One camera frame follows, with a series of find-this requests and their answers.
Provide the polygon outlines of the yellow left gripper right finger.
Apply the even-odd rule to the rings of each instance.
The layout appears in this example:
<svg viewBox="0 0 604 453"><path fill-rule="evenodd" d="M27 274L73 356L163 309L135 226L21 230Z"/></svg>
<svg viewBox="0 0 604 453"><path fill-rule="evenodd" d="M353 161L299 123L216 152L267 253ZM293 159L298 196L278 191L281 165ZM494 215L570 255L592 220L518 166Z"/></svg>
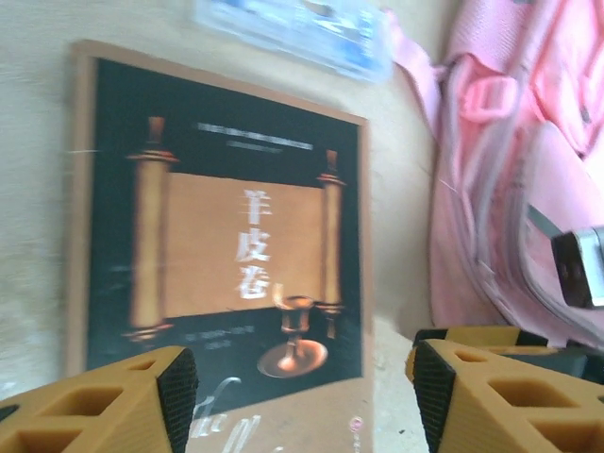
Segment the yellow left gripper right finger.
<svg viewBox="0 0 604 453"><path fill-rule="evenodd" d="M441 339L410 356L431 452L600 452L603 386Z"/></svg>

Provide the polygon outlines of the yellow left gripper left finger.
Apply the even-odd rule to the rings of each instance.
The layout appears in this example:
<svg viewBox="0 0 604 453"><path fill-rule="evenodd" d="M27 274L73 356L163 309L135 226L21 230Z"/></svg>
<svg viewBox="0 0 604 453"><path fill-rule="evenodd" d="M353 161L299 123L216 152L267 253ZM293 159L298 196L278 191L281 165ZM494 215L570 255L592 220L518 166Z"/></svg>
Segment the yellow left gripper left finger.
<svg viewBox="0 0 604 453"><path fill-rule="evenodd" d="M4 452L183 452L197 391L193 352L167 346L1 403Z"/></svg>

